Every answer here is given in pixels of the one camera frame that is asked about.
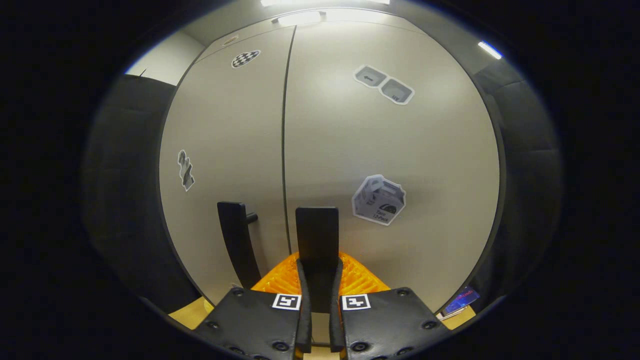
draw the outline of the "screw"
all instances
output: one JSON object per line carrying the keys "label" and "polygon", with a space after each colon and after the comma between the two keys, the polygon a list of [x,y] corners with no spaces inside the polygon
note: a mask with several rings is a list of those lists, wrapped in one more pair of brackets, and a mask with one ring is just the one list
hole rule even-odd
{"label": "screw", "polygon": [[422,328],[423,329],[433,329],[434,327],[438,326],[438,323],[436,322],[426,322],[424,324],[422,324]]}
{"label": "screw", "polygon": [[278,351],[285,352],[289,349],[289,346],[281,341],[278,341],[277,343],[273,343],[273,348]]}
{"label": "screw", "polygon": [[355,343],[351,346],[351,349],[355,352],[361,352],[367,350],[369,346],[366,343]]}
{"label": "screw", "polygon": [[407,352],[409,352],[411,350],[413,350],[412,347],[402,348],[402,349],[398,350],[398,352],[396,352],[396,355],[402,355],[402,354],[407,353]]}
{"label": "screw", "polygon": [[233,352],[237,352],[238,354],[244,355],[244,351],[240,350],[237,347],[230,347],[229,350],[231,350]]}

